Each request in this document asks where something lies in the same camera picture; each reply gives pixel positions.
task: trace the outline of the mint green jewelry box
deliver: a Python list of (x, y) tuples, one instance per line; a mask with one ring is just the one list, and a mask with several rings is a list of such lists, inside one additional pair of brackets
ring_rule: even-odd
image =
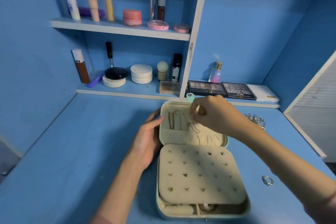
[(234, 219), (245, 217), (251, 203), (229, 139), (189, 115), (191, 103), (168, 101), (159, 138), (156, 205), (165, 219)]

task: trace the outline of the gold bottle cap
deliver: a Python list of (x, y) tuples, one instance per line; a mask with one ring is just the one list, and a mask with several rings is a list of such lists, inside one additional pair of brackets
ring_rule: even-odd
[(216, 63), (216, 70), (221, 70), (222, 69), (222, 65), (223, 65), (222, 62), (217, 61), (217, 63)]

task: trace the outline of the left hand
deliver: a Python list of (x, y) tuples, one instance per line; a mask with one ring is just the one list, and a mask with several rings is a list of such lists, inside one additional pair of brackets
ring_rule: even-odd
[(158, 150), (162, 147), (159, 140), (159, 125), (163, 122), (164, 117), (160, 116), (161, 108), (147, 118), (141, 125), (131, 146), (131, 152), (135, 154), (140, 161), (140, 165), (145, 170), (153, 161)]

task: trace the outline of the blue desk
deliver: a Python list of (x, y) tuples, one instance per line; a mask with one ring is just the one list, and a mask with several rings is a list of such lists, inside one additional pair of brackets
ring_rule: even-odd
[[(0, 185), (0, 223), (86, 223), (95, 213), (138, 127), (163, 103), (77, 94)], [(335, 178), (279, 110), (237, 108), (263, 117), (271, 136)], [(250, 149), (234, 139), (230, 139), (228, 149), (236, 159), (252, 209), (247, 218), (226, 223), (313, 223), (300, 202)], [(151, 164), (141, 177), (128, 223), (166, 222), (155, 207), (156, 164)], [(275, 185), (263, 184), (262, 175), (271, 176)]]

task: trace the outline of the matte eyeshadow palette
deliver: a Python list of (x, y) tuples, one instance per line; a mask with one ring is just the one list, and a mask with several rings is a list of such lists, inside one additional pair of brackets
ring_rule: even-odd
[(255, 96), (243, 83), (222, 82), (228, 98), (255, 100)]
[(221, 95), (227, 97), (223, 85), (217, 82), (188, 81), (188, 92), (197, 96)]

